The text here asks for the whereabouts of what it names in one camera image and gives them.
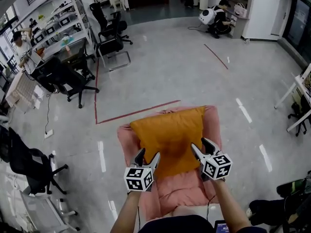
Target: backpack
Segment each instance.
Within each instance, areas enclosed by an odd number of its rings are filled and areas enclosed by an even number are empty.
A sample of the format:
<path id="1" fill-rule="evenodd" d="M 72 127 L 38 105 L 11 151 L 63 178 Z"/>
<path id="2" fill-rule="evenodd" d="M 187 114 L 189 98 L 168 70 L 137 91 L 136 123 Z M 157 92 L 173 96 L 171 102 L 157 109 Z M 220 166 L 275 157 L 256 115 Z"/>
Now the backpack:
<path id="1" fill-rule="evenodd" d="M 199 19 L 204 25 L 213 24 L 217 13 L 224 12 L 222 9 L 214 10 L 215 7 L 216 6 L 213 6 L 212 8 L 208 8 L 199 15 Z"/>

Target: checkered tablecloth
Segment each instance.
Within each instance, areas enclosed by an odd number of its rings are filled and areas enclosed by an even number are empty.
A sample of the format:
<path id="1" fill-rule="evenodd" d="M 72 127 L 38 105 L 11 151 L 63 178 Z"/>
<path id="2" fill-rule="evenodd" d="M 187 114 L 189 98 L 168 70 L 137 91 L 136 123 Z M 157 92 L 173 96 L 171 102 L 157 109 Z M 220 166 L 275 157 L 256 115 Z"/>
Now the checkered tablecloth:
<path id="1" fill-rule="evenodd" d="M 20 71 L 13 79 L 5 99 L 11 107 L 19 100 L 23 100 L 31 107 L 34 102 L 32 95 L 36 85 L 36 81 L 30 80 L 24 72 Z"/>

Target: black cap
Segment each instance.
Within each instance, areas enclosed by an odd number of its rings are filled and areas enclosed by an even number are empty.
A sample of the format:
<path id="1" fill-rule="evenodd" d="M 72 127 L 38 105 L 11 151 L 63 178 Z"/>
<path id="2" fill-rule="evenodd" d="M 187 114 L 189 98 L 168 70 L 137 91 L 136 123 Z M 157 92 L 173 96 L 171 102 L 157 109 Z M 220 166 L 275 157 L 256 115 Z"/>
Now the black cap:
<path id="1" fill-rule="evenodd" d="M 228 0 L 221 0 L 219 2 L 219 5 L 224 5 L 224 6 L 227 6 L 227 7 L 231 8 L 231 5 L 229 4 Z"/>
<path id="2" fill-rule="evenodd" d="M 14 32 L 11 42 L 16 41 L 19 37 L 21 37 L 21 32 L 20 31 Z"/>

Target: orange pillow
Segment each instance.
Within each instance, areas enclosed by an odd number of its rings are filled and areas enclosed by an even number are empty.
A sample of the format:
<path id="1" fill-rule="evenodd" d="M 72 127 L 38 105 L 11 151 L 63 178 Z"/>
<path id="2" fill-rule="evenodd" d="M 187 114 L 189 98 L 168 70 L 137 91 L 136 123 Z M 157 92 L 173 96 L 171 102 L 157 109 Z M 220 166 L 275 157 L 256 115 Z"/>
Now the orange pillow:
<path id="1" fill-rule="evenodd" d="M 157 178 L 176 175 L 199 167 L 191 152 L 191 142 L 202 147 L 203 116 L 205 108 L 197 107 L 179 112 L 146 117 L 131 122 L 131 128 L 140 139 L 140 147 L 146 148 L 145 160 L 161 153 Z"/>

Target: white cube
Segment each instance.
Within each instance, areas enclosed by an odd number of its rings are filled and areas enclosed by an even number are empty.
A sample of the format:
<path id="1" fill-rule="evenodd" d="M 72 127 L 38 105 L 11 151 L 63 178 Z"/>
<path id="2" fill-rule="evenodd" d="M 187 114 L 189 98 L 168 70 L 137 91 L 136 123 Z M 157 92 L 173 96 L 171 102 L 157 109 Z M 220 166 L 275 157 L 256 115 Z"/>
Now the white cube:
<path id="1" fill-rule="evenodd" d="M 129 191 L 145 192 L 154 181 L 151 168 L 127 167 L 124 181 Z"/>
<path id="2" fill-rule="evenodd" d="M 218 180 L 229 175 L 232 160 L 227 154 L 212 155 L 205 160 L 203 172 L 211 179 Z"/>

